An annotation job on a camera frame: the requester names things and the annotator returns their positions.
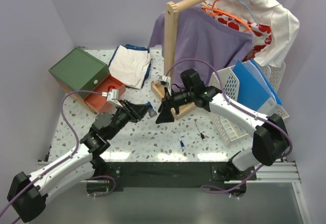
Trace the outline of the blue grey cylinder cap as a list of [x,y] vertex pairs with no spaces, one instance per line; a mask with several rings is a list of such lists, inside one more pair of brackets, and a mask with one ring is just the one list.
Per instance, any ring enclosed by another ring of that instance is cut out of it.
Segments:
[[155,111],[155,109],[153,108],[153,106],[151,105],[150,102],[147,102],[146,105],[149,107],[148,109],[148,115],[149,117],[153,118],[157,115],[157,112]]

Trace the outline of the blue pen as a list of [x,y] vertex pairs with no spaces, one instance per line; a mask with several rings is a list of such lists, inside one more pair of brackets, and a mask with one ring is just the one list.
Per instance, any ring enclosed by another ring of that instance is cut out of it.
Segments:
[[180,135],[179,130],[177,128],[175,128],[175,133],[176,133],[176,135],[177,135],[177,137],[179,139],[181,148],[184,149],[185,148],[185,145],[184,145],[184,143],[182,141],[181,135]]

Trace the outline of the black pen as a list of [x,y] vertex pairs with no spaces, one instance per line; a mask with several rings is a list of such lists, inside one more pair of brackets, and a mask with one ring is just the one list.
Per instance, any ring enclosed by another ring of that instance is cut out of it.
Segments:
[[196,128],[197,128],[197,130],[198,130],[198,132],[199,132],[199,134],[200,134],[201,139],[202,139],[203,141],[205,141],[205,140],[206,140],[205,135],[203,134],[203,132],[202,132],[200,126],[198,125],[198,122],[197,122],[197,121],[195,121],[195,126],[196,126]]

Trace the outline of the green drawer box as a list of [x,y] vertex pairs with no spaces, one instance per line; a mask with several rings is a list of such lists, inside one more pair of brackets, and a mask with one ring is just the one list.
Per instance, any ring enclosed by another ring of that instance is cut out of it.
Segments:
[[106,63],[79,47],[52,66],[49,73],[71,91],[93,91],[110,74]]

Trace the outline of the red black stamp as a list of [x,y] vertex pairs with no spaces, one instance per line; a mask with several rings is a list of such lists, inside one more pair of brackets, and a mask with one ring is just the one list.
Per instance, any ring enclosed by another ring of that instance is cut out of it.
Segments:
[[115,89],[115,86],[114,85],[110,85],[108,86],[108,91],[110,92],[111,90]]

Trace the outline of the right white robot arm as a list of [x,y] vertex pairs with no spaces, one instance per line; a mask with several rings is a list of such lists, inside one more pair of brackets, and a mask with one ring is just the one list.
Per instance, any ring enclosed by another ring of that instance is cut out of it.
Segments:
[[184,89],[171,90],[170,77],[161,76],[158,84],[164,96],[158,109],[156,124],[174,122],[180,107],[194,103],[196,107],[220,115],[242,128],[253,138],[252,147],[236,153],[221,171],[227,180],[237,180],[257,164],[271,166],[290,147],[283,119],[278,114],[267,116],[234,101],[215,86],[206,86],[194,69],[181,73]]

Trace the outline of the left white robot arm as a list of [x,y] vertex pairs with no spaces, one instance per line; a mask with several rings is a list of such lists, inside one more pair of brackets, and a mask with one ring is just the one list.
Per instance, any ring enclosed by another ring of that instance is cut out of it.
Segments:
[[12,180],[7,200],[23,222],[39,216],[56,193],[87,178],[105,175],[101,154],[118,132],[129,122],[137,123],[153,109],[150,102],[133,104],[121,100],[117,111],[98,114],[89,132],[75,148],[42,169],[30,174],[20,172]]

